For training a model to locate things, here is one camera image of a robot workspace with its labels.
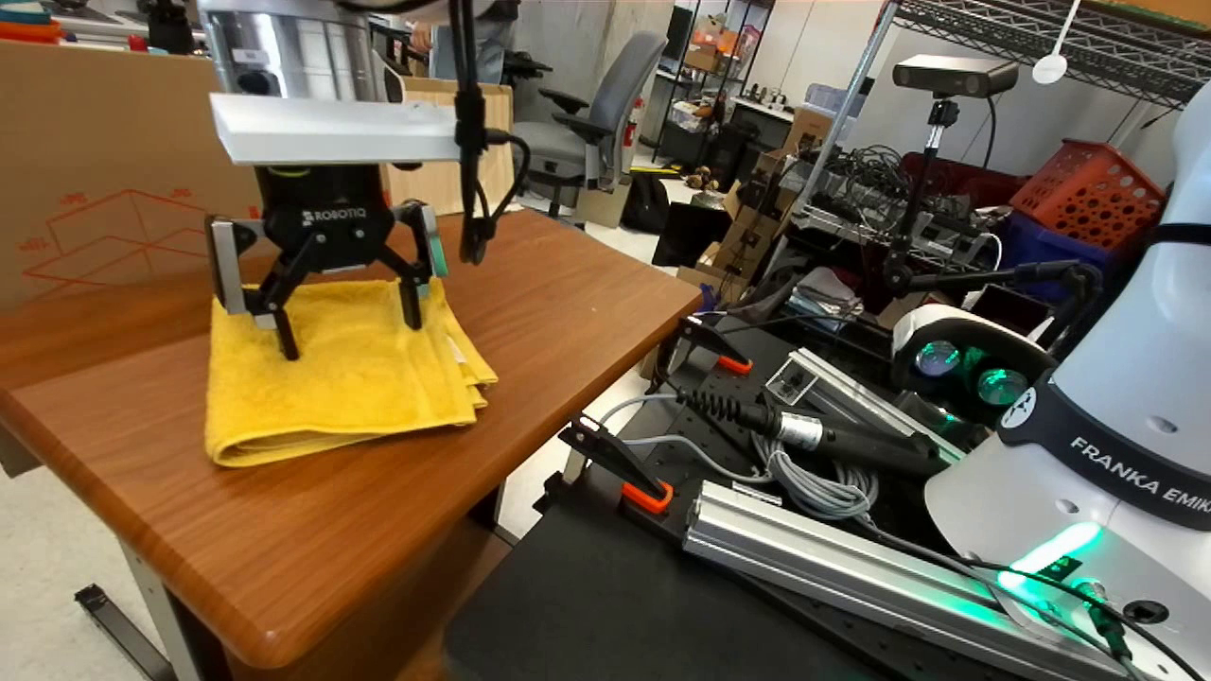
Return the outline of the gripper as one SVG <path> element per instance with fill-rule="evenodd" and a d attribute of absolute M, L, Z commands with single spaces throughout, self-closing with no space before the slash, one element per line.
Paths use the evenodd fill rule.
<path fill-rule="evenodd" d="M 286 360 L 300 357 L 286 304 L 311 274 L 381 263 L 398 277 L 404 324 L 423 327 L 421 297 L 448 264 L 434 207 L 407 200 L 388 207 L 379 166 L 259 166 L 262 219 L 210 216 L 206 238 L 216 297 L 230 315 L 248 314 L 276 332 Z M 394 227 L 411 229 L 417 258 L 388 242 Z M 266 238 L 279 248 L 259 288 L 246 288 L 239 258 Z"/>

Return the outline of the yellow towel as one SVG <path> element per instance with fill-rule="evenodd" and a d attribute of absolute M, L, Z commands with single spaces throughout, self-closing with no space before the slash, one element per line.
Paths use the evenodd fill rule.
<path fill-rule="evenodd" d="M 401 315 L 398 285 L 315 284 L 289 298 L 299 348 L 287 360 L 272 331 L 213 305 L 203 450 L 216 465 L 251 468 L 467 427 L 498 376 L 450 310 L 440 279 L 420 298 L 423 326 Z"/>

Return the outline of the plain cardboard box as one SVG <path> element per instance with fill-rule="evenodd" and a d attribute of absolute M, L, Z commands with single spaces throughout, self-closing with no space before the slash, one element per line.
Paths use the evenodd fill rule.
<path fill-rule="evenodd" d="M 434 105 L 454 105 L 457 82 L 421 78 L 404 78 L 390 65 L 381 68 L 381 82 L 390 102 L 425 102 Z M 484 121 L 488 128 L 510 132 L 512 128 L 512 90 L 501 82 L 484 82 Z M 438 216 L 463 211 L 459 167 L 457 161 L 432 161 L 420 168 L 402 171 L 385 166 L 384 185 L 394 204 L 406 199 L 424 200 L 435 207 Z M 492 210 L 501 202 L 516 178 L 513 147 L 509 143 L 494 145 L 480 160 L 480 183 L 487 194 Z"/>

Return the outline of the large printed cardboard box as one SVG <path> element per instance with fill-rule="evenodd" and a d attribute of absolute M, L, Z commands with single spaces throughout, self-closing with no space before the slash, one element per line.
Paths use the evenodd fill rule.
<path fill-rule="evenodd" d="M 0 42 L 0 309 L 207 271 L 203 221 L 258 218 L 206 58 Z"/>

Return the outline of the person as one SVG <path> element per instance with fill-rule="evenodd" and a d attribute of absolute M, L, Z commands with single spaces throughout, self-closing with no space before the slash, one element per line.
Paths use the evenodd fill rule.
<path fill-rule="evenodd" d="M 503 82 L 518 18 L 520 0 L 497 0 L 463 27 L 415 22 L 411 48 L 427 56 L 429 79 L 455 81 L 463 70 L 478 82 Z"/>

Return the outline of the grey office chair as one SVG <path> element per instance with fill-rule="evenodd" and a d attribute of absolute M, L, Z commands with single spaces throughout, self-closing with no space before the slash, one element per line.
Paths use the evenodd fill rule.
<path fill-rule="evenodd" d="M 540 88 L 559 108 L 549 121 L 520 121 L 513 135 L 524 141 L 529 164 L 523 188 L 551 189 L 549 217 L 559 219 L 564 189 L 610 193 L 624 174 L 622 141 L 641 87 L 658 69 L 667 39 L 635 33 L 606 70 L 591 102 Z"/>

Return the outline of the black clamp with orange tips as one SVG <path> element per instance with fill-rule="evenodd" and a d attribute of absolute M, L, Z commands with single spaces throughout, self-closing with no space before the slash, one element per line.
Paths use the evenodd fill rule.
<path fill-rule="evenodd" d="M 630 447 L 589 414 L 578 414 L 557 434 L 593 465 L 603 468 L 622 482 L 622 499 L 649 515 L 665 515 L 675 499 L 675 487 L 662 481 L 639 460 Z"/>
<path fill-rule="evenodd" d="M 744 353 L 731 344 L 714 326 L 704 324 L 698 316 L 685 316 L 677 324 L 675 332 L 677 343 L 687 349 L 705 350 L 714 355 L 714 366 L 723 368 L 730 374 L 751 374 L 754 366 Z"/>

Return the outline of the black box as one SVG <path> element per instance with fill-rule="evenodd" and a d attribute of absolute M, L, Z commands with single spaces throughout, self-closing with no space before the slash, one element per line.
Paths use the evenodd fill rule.
<path fill-rule="evenodd" d="M 650 263 L 653 267 L 691 269 L 711 244 L 722 242 L 730 227 L 731 214 L 727 210 L 671 204 Z"/>

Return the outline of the stack of cardboard boxes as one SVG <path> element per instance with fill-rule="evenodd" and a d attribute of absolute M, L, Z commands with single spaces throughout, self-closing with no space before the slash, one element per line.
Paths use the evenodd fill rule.
<path fill-rule="evenodd" d="M 708 245 L 705 257 L 681 276 L 708 285 L 721 299 L 739 297 L 740 290 L 761 279 L 771 251 L 791 228 L 793 214 L 809 201 L 807 185 L 836 118 L 813 107 L 794 111 L 790 130 L 774 149 L 761 151 L 748 174 L 723 201 L 731 222 L 727 233 Z"/>

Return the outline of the white VR headset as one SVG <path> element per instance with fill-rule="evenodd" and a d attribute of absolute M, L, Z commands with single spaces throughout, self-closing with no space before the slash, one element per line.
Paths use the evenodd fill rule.
<path fill-rule="evenodd" d="M 924 305 L 893 328 L 890 376 L 957 419 L 995 428 L 1057 361 L 1029 338 L 960 307 Z"/>

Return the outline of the red plastic bin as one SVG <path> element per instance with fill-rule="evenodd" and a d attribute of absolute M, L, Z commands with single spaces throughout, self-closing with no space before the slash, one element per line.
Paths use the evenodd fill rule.
<path fill-rule="evenodd" d="M 922 210 L 940 206 L 949 198 L 958 198 L 970 210 L 1009 205 L 1031 178 L 939 158 L 926 172 Z"/>

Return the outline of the blue plastic bin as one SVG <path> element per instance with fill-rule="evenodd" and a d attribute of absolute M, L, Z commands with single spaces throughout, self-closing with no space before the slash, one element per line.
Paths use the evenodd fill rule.
<path fill-rule="evenodd" d="M 1008 214 L 998 235 L 1003 245 L 1000 269 L 1051 261 L 1081 261 L 1106 271 L 1112 262 L 1110 252 L 1104 248 L 1050 230 L 1018 212 Z M 1058 280 L 1048 284 L 1008 284 L 1008 288 L 1016 288 L 1017 292 L 1052 307 L 1058 307 L 1071 297 L 1068 288 Z"/>

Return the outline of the orange plastic basket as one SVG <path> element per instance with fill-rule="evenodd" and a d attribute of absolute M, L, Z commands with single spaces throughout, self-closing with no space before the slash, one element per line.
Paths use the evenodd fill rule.
<path fill-rule="evenodd" d="M 1164 201 L 1163 189 L 1115 147 L 1064 139 L 1010 207 L 1060 236 L 1114 252 L 1158 223 Z"/>

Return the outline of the short aluminium rail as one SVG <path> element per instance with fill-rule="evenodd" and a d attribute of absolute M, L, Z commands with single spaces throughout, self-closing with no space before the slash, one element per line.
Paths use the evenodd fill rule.
<path fill-rule="evenodd" d="M 807 348 L 792 350 L 765 387 L 776 400 L 791 407 L 817 406 L 830 414 L 843 414 L 855 424 L 903 437 L 922 433 L 934 441 L 947 464 L 955 464 L 966 456 L 911 414 L 905 414 L 878 393 L 869 391 L 853 376 Z"/>

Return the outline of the long aluminium rail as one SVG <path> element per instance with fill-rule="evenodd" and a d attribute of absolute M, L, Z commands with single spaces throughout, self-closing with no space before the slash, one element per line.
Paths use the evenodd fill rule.
<path fill-rule="evenodd" d="M 706 481 L 684 550 L 1031 681 L 1130 681 L 1121 666 L 954 570 Z"/>

